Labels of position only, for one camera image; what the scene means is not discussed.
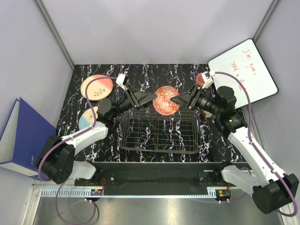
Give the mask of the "pink cup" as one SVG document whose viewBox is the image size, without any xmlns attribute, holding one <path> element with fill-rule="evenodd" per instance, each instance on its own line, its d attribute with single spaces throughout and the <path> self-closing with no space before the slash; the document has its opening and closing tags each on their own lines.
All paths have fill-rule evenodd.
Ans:
<svg viewBox="0 0 300 225">
<path fill-rule="evenodd" d="M 199 73 L 197 76 L 196 76 L 196 79 L 195 79 L 195 83 L 202 87 L 206 82 L 206 75 L 205 73 Z"/>
</svg>

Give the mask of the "red patterned bowl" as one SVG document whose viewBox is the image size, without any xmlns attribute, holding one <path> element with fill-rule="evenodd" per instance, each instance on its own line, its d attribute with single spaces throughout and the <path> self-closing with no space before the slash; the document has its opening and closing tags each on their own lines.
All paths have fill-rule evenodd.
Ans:
<svg viewBox="0 0 300 225">
<path fill-rule="evenodd" d="M 162 86 L 156 90 L 155 94 L 157 98 L 152 102 L 157 113 L 163 116 L 171 116 L 178 111 L 180 106 L 171 101 L 172 97 L 179 95 L 174 87 Z"/>
</svg>

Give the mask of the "cream and brown cup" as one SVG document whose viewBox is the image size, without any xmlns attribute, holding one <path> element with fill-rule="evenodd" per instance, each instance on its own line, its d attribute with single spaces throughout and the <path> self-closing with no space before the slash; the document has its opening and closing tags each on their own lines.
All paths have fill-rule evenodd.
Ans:
<svg viewBox="0 0 300 225">
<path fill-rule="evenodd" d="M 210 113 L 210 112 L 208 112 L 208 111 L 206 111 L 206 110 L 201 110 L 201 113 L 202 113 L 202 115 L 203 115 L 204 117 L 206 117 L 206 118 L 212 117 L 212 113 Z"/>
</svg>

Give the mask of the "pink and cream plate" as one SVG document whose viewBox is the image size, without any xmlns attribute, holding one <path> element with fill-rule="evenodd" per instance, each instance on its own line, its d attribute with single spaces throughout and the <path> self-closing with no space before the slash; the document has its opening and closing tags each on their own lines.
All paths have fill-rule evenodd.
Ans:
<svg viewBox="0 0 300 225">
<path fill-rule="evenodd" d="M 92 75 L 85 79 L 83 83 L 81 84 L 81 94 L 84 98 L 86 98 L 86 87 L 88 83 L 96 78 L 105 77 L 105 79 L 99 79 L 94 82 L 92 82 L 87 90 L 88 93 L 88 99 L 90 101 L 99 101 L 103 98 L 108 97 L 112 90 L 113 90 L 113 82 L 111 79 L 106 78 L 106 75 Z"/>
</svg>

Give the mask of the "blue and cream plate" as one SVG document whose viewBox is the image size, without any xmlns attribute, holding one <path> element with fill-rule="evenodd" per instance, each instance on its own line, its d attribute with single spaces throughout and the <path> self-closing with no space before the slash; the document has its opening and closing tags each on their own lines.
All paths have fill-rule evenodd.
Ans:
<svg viewBox="0 0 300 225">
<path fill-rule="evenodd" d="M 78 122 L 79 130 L 81 131 L 81 130 L 85 130 L 88 127 L 92 127 L 94 122 L 95 122 L 95 117 L 92 112 L 92 109 L 90 108 L 90 109 L 86 110 L 80 117 L 79 122 Z"/>
</svg>

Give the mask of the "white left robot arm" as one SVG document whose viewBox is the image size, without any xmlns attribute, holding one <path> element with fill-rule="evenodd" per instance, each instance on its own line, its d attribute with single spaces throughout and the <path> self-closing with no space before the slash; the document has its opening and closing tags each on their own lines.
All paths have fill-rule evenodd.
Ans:
<svg viewBox="0 0 300 225">
<path fill-rule="evenodd" d="M 155 93 L 128 88 L 123 98 L 112 102 L 103 98 L 93 110 L 94 122 L 73 134 L 50 136 L 36 162 L 38 177 L 42 181 L 62 184 L 68 179 L 85 179 L 95 186 L 101 181 L 99 169 L 91 162 L 76 161 L 76 155 L 99 140 L 105 139 L 118 125 L 115 120 L 131 108 L 145 108 L 157 98 Z"/>
</svg>

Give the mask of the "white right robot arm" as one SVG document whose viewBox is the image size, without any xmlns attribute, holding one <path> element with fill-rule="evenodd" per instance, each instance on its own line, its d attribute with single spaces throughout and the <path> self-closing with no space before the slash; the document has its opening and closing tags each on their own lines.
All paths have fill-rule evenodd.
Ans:
<svg viewBox="0 0 300 225">
<path fill-rule="evenodd" d="M 290 203 L 294 216 L 298 212 L 295 196 L 299 180 L 286 174 L 258 144 L 251 127 L 235 110 L 234 90 L 227 86 L 217 89 L 215 97 L 195 85 L 188 92 L 171 98 L 171 101 L 189 110 L 202 109 L 215 116 L 220 133 L 233 144 L 245 158 L 254 175 L 243 172 L 231 163 L 213 173 L 214 183 L 223 186 L 231 183 L 252 197 L 257 208 L 269 214 Z"/>
</svg>

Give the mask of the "whiteboard with red writing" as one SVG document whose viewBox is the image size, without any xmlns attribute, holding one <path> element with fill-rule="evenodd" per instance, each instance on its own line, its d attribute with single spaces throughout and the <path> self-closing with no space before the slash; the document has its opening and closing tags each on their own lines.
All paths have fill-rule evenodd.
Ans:
<svg viewBox="0 0 300 225">
<path fill-rule="evenodd" d="M 214 72 L 225 72 L 239 80 L 237 82 L 233 78 L 222 74 L 214 76 L 216 88 L 228 86 L 234 90 L 237 99 L 236 108 L 248 104 L 243 87 L 246 89 L 251 103 L 273 96 L 279 91 L 252 39 L 247 39 L 211 59 L 208 66 Z"/>
</svg>

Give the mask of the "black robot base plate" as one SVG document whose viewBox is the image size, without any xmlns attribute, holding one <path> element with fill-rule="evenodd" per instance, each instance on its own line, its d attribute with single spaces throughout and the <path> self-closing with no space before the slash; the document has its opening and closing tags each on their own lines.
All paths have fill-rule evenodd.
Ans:
<svg viewBox="0 0 300 225">
<path fill-rule="evenodd" d="M 199 195 L 206 187 L 226 188 L 225 163 L 96 162 L 89 185 L 104 185 L 113 195 Z"/>
</svg>

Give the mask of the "aluminium frame rail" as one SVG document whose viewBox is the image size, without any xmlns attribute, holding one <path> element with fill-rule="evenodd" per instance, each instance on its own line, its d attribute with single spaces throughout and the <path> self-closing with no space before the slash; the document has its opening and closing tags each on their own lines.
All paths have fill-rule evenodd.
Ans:
<svg viewBox="0 0 300 225">
<path fill-rule="evenodd" d="M 40 12 L 44 22 L 46 23 L 52 37 L 54 38 L 54 41 L 56 42 L 58 48 L 60 49 L 64 59 L 66 60 L 67 64 L 69 65 L 69 67 L 71 68 L 71 70 L 74 70 L 75 67 L 75 63 L 72 60 L 49 12 L 47 11 L 44 3 L 42 0 L 33 0 L 33 2 L 35 3 L 38 11 Z"/>
</svg>

